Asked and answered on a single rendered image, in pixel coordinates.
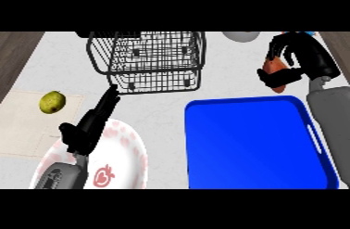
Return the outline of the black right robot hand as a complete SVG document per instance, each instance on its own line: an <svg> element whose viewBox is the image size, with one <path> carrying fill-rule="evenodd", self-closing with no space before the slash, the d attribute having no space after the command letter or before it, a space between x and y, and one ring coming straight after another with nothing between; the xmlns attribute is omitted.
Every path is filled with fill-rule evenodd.
<svg viewBox="0 0 350 229"><path fill-rule="evenodd" d="M289 69L268 74L258 70L261 80L271 88L297 82L303 75L311 80L327 76L331 79L342 75L336 61L318 40L306 33L290 32L274 37L269 43L268 58L280 57Z"/></svg>

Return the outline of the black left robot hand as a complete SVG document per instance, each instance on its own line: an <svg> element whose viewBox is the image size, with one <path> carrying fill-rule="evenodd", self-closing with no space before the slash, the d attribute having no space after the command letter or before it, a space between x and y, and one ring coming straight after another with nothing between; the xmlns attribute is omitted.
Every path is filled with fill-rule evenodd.
<svg viewBox="0 0 350 229"><path fill-rule="evenodd" d="M60 126L63 141L69 152L88 156L100 143L105 124L120 102L120 91L116 84L105 91L98 106L91 109L77 125L64 122Z"/></svg>

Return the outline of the orange sweet potato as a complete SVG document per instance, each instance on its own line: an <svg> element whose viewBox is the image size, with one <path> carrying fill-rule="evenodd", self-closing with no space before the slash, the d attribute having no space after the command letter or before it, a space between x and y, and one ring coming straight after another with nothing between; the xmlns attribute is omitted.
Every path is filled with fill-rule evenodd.
<svg viewBox="0 0 350 229"><path fill-rule="evenodd" d="M280 70L289 69L289 66L286 65L284 61L281 60L280 57L275 57L274 60L266 59L265 65L263 65L263 71L268 74L272 74L278 72ZM274 92L281 94L286 90L286 85L272 88Z"/></svg>

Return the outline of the blue plastic tray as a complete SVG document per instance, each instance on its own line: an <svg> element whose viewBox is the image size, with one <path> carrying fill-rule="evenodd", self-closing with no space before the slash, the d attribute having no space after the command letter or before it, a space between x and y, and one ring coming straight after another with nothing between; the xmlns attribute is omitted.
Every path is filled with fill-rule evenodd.
<svg viewBox="0 0 350 229"><path fill-rule="evenodd" d="M305 103L293 95L196 100L185 108L191 189L336 189Z"/></svg>

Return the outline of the green pear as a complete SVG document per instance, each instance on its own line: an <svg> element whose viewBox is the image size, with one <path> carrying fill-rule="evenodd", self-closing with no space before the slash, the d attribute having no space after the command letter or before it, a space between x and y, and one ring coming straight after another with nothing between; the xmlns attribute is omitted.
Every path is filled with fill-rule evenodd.
<svg viewBox="0 0 350 229"><path fill-rule="evenodd" d="M39 107L45 114L57 113L66 106L66 95L52 91L40 99Z"/></svg>

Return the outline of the beige placemat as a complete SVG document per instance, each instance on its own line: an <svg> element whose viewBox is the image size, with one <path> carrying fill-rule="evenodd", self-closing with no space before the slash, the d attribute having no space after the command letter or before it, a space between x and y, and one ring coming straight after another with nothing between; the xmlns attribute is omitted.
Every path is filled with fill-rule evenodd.
<svg viewBox="0 0 350 229"><path fill-rule="evenodd" d="M55 114L39 108L43 96L12 90L0 103L0 156L40 159L61 138L61 123L77 118L82 95L66 95L66 107Z"/></svg>

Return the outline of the white plate with pink print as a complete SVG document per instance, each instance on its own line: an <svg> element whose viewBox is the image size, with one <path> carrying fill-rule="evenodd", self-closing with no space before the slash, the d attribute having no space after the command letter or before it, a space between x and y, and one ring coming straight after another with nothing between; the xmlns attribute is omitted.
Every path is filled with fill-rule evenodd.
<svg viewBox="0 0 350 229"><path fill-rule="evenodd" d="M110 119L89 155L85 189L142 189L148 182L147 147L134 127Z"/></svg>

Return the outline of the grey round bowl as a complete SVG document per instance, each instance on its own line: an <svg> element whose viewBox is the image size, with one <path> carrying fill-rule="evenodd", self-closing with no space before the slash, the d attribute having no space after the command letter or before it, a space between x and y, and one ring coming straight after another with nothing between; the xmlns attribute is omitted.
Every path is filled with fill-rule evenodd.
<svg viewBox="0 0 350 229"><path fill-rule="evenodd" d="M238 43L252 42L261 35L259 32L224 32L225 36Z"/></svg>

